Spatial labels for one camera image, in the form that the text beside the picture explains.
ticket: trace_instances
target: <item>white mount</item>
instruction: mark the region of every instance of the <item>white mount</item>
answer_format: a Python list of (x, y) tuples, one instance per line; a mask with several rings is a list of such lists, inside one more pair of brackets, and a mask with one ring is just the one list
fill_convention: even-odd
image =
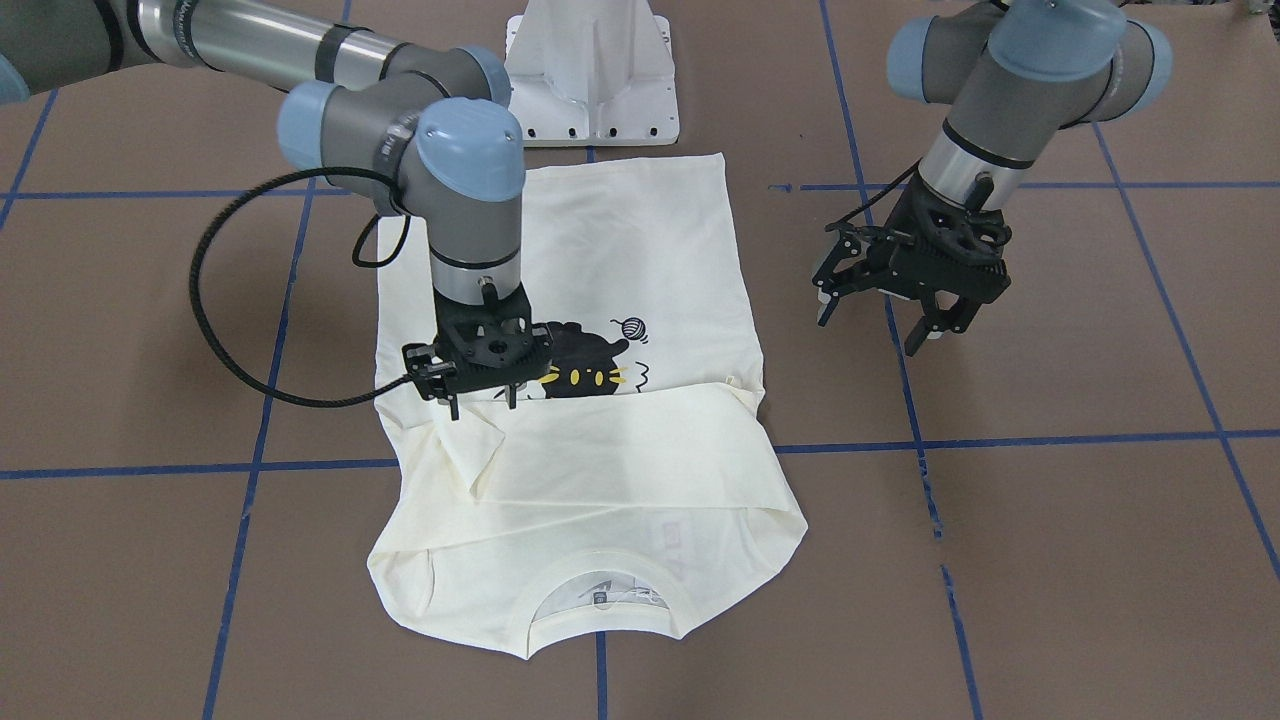
[(529, 0), (507, 22), (511, 111), (525, 145), (671, 145), (671, 23), (648, 0)]

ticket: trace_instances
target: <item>light blue cap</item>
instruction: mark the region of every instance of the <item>light blue cap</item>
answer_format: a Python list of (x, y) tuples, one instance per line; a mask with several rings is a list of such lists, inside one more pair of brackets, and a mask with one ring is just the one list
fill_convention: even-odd
[(525, 187), (520, 120), (489, 100), (447, 97), (422, 110), (413, 140), (422, 164), (447, 187), (502, 202)]
[(294, 87), (280, 105), (275, 119), (275, 140), (280, 152), (300, 170), (323, 167), (320, 155), (320, 129), (324, 108), (338, 86), (332, 82), (308, 79)]
[(480, 47), (479, 45), (463, 45), (458, 50), (471, 55), (480, 64), (485, 79), (489, 81), (489, 99), (503, 108), (509, 106), (511, 76), (507, 74), (507, 68), (503, 67), (502, 60), (490, 53), (488, 47)]
[(908, 20), (888, 45), (886, 73), (888, 86), (900, 97), (927, 102), (924, 99), (924, 38), (929, 35), (933, 18)]
[(1124, 13), (1107, 0), (1021, 0), (996, 23), (987, 50), (1019, 77), (1071, 82), (1105, 68), (1124, 31)]
[(1129, 22), (1140, 27), (1147, 33), (1147, 37), (1151, 38), (1151, 81), (1147, 82), (1147, 90), (1142, 91), (1142, 97), (1133, 104), (1133, 108), (1117, 115), (1120, 118), (1151, 105), (1165, 91), (1169, 78), (1174, 74), (1174, 49), (1169, 46), (1169, 38), (1165, 37), (1165, 33), (1147, 23), (1138, 20)]
[(31, 88), (9, 58), (0, 55), (0, 105), (23, 102), (31, 97)]

